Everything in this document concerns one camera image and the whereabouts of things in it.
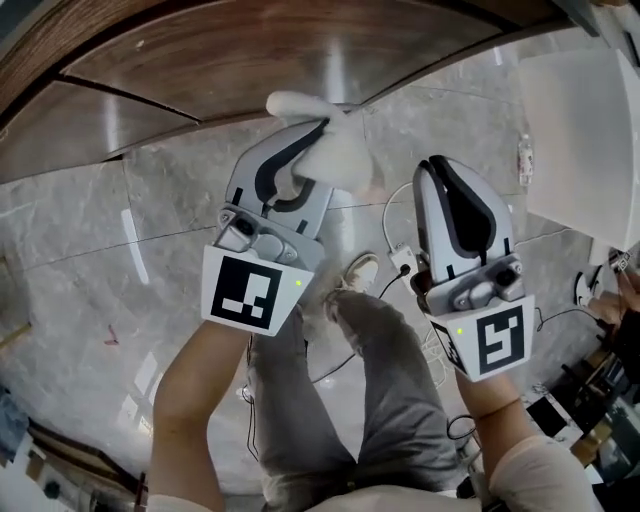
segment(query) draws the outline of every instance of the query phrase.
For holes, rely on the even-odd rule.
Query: white cloth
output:
[[[490,490],[510,512],[592,512],[595,496],[578,460],[546,437],[531,437],[499,462]],[[378,486],[336,496],[308,512],[480,512],[478,500],[458,500],[402,487]],[[148,512],[211,512],[189,501],[151,496]]]

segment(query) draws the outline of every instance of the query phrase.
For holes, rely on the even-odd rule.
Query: wooden furniture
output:
[[[569,26],[549,0],[48,0],[0,45],[0,183],[264,115],[297,90],[367,104]]]

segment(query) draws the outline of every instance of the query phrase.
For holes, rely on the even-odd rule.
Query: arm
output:
[[[225,395],[250,334],[204,322],[165,373],[153,406],[149,494],[224,510],[207,424]]]
[[[618,280],[618,290],[624,302],[634,311],[640,311],[640,277],[634,270],[627,267],[625,272],[616,276]]]
[[[505,374],[471,382],[456,372],[456,379],[480,436],[484,470],[489,480],[500,459],[536,432],[529,424],[518,391]]]

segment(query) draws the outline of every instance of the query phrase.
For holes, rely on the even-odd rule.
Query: white sneaker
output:
[[[327,318],[332,322],[337,322],[337,304],[333,300],[340,291],[347,290],[358,293],[366,293],[376,280],[380,263],[378,257],[372,252],[363,254],[349,265],[349,268],[340,278],[340,285],[337,286],[324,299],[323,309]]]
[[[589,286],[587,286],[587,278],[580,272],[578,277],[576,277],[574,301],[578,306],[587,307],[592,298],[593,294]]]
[[[338,289],[366,293],[376,280],[379,268],[380,262],[375,254],[372,252],[363,254],[349,265]]]

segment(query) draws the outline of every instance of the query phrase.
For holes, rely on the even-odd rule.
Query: shoe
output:
[[[359,256],[349,265],[338,289],[366,293],[376,280],[379,268],[378,257],[372,252]]]
[[[578,306],[587,307],[592,298],[593,294],[587,286],[587,278],[582,272],[580,272],[576,277],[574,302]]]
[[[596,299],[602,295],[604,291],[604,267],[600,265],[596,273],[593,275],[593,279],[591,279],[591,284],[589,285],[589,290],[591,291],[591,296]]]
[[[337,292],[352,291],[366,293],[376,280],[379,268],[380,262],[378,257],[372,252],[356,258],[340,278],[340,284],[324,299],[323,309],[327,318],[332,322],[336,322],[336,305],[333,298]]]
[[[609,265],[611,266],[611,270],[616,274],[624,272],[624,270],[629,266],[630,259],[631,254],[628,252],[618,250],[611,251],[611,255],[609,256]]]

